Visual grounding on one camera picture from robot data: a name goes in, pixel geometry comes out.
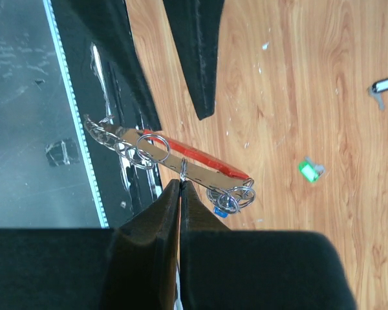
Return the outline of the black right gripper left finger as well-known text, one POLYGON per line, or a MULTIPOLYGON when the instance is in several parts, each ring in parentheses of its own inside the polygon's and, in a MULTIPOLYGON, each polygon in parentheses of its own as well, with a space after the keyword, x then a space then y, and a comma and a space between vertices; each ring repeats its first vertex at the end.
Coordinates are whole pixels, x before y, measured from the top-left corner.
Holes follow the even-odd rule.
POLYGON ((0 229, 0 309, 172 309, 179 198, 115 229, 0 229))

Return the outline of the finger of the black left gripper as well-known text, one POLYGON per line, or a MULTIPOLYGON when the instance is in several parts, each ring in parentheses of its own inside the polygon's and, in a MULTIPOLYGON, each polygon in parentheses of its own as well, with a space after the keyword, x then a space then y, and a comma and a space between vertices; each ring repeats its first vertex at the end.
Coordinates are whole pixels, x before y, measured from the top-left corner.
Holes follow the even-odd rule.
POLYGON ((96 42, 117 64, 152 130, 161 130, 151 89, 136 54, 125 1, 69 1, 96 42))
POLYGON ((215 112, 219 28, 224 1, 164 1, 186 85, 199 120, 215 112))

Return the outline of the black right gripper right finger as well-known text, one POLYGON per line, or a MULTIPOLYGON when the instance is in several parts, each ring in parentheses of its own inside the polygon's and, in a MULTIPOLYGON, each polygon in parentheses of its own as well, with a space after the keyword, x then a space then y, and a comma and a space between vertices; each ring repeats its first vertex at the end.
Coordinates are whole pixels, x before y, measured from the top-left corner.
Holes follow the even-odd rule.
POLYGON ((339 255, 312 231, 234 231, 181 186, 185 309, 355 309, 339 255))

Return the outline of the blue tagged key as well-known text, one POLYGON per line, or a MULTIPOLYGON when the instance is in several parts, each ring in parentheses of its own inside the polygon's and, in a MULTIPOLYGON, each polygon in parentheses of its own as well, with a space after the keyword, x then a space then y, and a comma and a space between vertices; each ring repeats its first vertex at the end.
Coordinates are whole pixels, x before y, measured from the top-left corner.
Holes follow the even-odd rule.
POLYGON ((226 217, 228 216, 228 213, 227 213, 227 212, 224 212, 224 211, 220 210, 217 206, 214 206, 213 212, 214 212, 217 216, 219 216, 219 217, 221 217, 221 218, 226 218, 226 217))

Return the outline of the red-handled metal key organizer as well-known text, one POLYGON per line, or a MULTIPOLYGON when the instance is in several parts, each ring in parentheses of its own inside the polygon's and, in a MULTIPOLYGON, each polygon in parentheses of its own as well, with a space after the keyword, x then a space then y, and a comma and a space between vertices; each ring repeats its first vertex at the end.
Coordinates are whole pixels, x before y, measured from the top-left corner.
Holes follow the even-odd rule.
POLYGON ((86 131, 99 144, 139 169, 161 165, 179 173, 181 181, 203 186, 209 201, 228 214, 237 214, 255 201, 253 178, 210 154, 157 132, 114 125, 112 116, 99 122, 87 114, 83 118, 86 131))

